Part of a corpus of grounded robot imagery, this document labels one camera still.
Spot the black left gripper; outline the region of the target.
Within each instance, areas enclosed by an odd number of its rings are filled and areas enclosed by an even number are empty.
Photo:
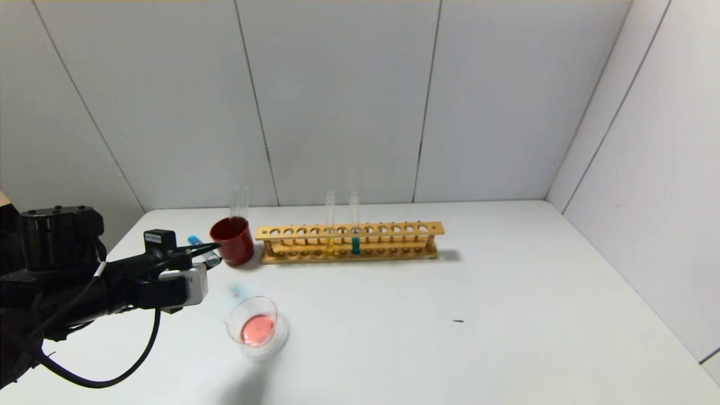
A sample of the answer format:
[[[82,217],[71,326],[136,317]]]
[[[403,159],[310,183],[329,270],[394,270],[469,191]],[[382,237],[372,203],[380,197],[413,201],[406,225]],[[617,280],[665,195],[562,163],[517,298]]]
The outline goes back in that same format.
[[[144,252],[106,265],[103,282],[109,290],[139,296],[177,277],[178,272],[187,272],[193,264],[214,268],[223,261],[216,252],[221,244],[213,242],[178,247],[177,235],[170,230],[146,231],[142,234],[142,241]]]

